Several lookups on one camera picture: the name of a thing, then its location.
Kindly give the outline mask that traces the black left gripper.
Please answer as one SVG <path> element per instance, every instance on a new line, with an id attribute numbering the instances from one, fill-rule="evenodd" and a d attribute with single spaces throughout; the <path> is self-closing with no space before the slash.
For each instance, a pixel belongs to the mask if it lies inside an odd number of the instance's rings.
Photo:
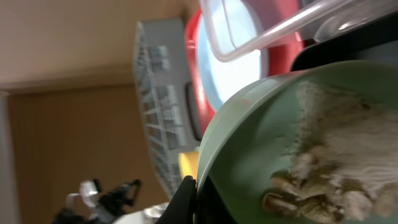
<path id="1" fill-rule="evenodd" d="M 99 194 L 98 204 L 90 217 L 79 215 L 73 208 L 62 208 L 52 224 L 112 224 L 126 214 L 124 206 L 134 206 L 141 188 L 141 180 L 125 182 L 109 192 Z"/>

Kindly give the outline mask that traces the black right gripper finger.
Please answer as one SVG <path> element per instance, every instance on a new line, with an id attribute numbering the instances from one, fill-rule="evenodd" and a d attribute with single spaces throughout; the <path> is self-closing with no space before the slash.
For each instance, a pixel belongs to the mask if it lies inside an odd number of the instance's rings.
<path id="1" fill-rule="evenodd" d="M 196 192 L 196 180 L 190 175 L 185 176 L 155 224 L 193 224 Z"/>

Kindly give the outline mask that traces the yellow plastic cup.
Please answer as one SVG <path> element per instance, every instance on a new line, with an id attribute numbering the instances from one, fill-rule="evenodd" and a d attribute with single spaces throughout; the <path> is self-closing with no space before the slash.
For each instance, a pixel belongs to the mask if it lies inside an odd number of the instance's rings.
<path id="1" fill-rule="evenodd" d="M 181 178 L 192 176 L 194 179 L 197 179 L 198 158 L 198 151 L 181 152 L 178 155 L 178 166 L 180 169 Z"/>

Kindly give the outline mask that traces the green bowl with food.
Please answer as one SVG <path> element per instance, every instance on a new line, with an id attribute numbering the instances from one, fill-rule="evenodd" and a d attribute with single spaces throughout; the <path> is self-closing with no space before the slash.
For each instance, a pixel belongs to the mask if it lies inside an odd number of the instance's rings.
<path id="1" fill-rule="evenodd" d="M 209 123 L 200 145 L 198 223 L 287 223 L 265 212 L 273 172 L 289 166 L 297 137 L 297 87 L 311 81 L 397 106 L 397 68 L 351 60 L 258 80 L 233 95 Z"/>

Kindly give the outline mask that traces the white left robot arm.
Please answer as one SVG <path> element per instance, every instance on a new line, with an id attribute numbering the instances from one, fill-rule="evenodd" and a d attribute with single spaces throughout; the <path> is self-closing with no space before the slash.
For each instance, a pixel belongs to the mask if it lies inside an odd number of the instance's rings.
<path id="1" fill-rule="evenodd" d="M 135 179 L 104 193 L 98 179 L 85 180 L 80 183 L 79 192 L 68 194 L 65 207 L 54 216 L 51 224 L 155 223 L 167 203 L 133 213 L 125 211 L 126 207 L 135 206 L 141 185 L 141 181 Z M 90 210 L 88 217 L 75 211 L 76 198 L 82 199 Z"/>

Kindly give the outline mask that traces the grey plastic dishwasher rack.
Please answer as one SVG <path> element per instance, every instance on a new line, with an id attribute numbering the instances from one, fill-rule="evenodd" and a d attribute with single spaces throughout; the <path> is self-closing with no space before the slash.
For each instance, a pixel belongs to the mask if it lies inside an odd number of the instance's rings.
<path id="1" fill-rule="evenodd" d="M 132 72 L 155 174 L 172 198 L 183 178 L 179 154 L 201 141 L 180 18 L 137 23 Z"/>

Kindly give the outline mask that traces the large light blue plate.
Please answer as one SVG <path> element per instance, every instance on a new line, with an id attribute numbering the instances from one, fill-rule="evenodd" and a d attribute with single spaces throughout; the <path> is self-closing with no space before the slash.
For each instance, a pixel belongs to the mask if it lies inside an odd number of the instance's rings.
<path id="1" fill-rule="evenodd" d="M 211 1 L 215 34 L 220 48 L 226 52 L 255 38 L 263 26 L 255 10 L 241 0 Z M 236 60 L 220 62 L 211 50 L 203 19 L 197 39 L 197 65 L 206 98 L 218 111 L 236 92 L 269 74 L 267 48 L 254 50 Z"/>

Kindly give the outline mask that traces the red plastic tray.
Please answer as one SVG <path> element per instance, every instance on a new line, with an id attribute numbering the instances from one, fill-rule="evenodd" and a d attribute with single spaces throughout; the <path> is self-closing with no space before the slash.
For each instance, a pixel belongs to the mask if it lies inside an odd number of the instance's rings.
<path id="1" fill-rule="evenodd" d="M 201 18 L 201 9 L 198 7 L 189 18 L 185 27 L 185 47 L 192 78 L 193 94 L 197 106 L 197 116 L 201 131 L 204 132 L 216 111 L 212 109 L 206 98 L 197 65 L 197 39 Z M 304 47 L 305 44 L 298 33 L 294 33 L 293 37 L 286 44 L 264 47 L 267 48 L 269 52 L 268 76 L 289 72 L 293 61 Z"/>

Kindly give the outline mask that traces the clear plastic bin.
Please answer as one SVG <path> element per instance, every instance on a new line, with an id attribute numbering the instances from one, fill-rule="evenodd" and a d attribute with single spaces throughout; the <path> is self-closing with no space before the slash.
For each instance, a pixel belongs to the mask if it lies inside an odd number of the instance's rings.
<path id="1" fill-rule="evenodd" d="M 229 62 L 294 33 L 322 42 L 397 12 L 397 0 L 200 1 L 214 56 Z"/>

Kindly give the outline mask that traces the black plastic tray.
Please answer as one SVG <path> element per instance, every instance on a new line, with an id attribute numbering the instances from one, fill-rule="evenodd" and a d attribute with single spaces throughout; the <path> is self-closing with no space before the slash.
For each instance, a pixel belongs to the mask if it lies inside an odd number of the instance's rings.
<path id="1" fill-rule="evenodd" d="M 290 69 L 306 70 L 345 60 L 372 60 L 396 67 L 397 13 L 307 47 L 295 58 Z"/>

